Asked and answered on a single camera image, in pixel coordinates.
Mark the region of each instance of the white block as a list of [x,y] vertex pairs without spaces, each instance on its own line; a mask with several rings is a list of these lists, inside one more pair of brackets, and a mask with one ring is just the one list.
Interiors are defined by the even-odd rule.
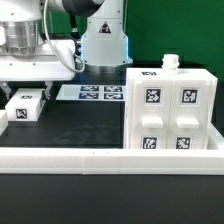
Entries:
[[127,69],[124,148],[166,147],[173,82],[158,71]]
[[0,136],[8,126],[7,113],[5,110],[0,110]]
[[44,89],[19,89],[6,105],[9,121],[37,121],[45,101]]
[[216,84],[217,78],[205,69],[173,75],[168,149],[207,149]]
[[179,128],[198,129],[200,124],[195,118],[182,117],[177,118],[177,126]]
[[163,121],[159,117],[143,117],[142,126],[144,128],[163,128]]

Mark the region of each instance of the small white box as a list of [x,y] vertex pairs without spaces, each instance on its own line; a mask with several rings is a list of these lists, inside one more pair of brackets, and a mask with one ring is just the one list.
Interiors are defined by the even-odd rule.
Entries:
[[0,136],[8,126],[7,113],[5,110],[0,110]]
[[127,69],[124,148],[164,149],[173,81],[161,69]]
[[45,101],[44,89],[18,89],[5,106],[9,121],[37,121]]

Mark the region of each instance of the white cube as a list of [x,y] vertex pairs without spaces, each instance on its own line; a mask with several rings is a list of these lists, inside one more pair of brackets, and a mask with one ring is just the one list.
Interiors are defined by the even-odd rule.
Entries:
[[18,89],[5,106],[9,121],[37,121],[45,101],[44,89]]

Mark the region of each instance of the black table surface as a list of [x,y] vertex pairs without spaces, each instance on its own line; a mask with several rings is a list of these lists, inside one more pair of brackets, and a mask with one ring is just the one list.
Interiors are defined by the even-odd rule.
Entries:
[[55,82],[38,122],[9,122],[0,147],[122,148],[124,102],[56,101],[62,84],[125,85],[125,72],[81,73],[72,81]]

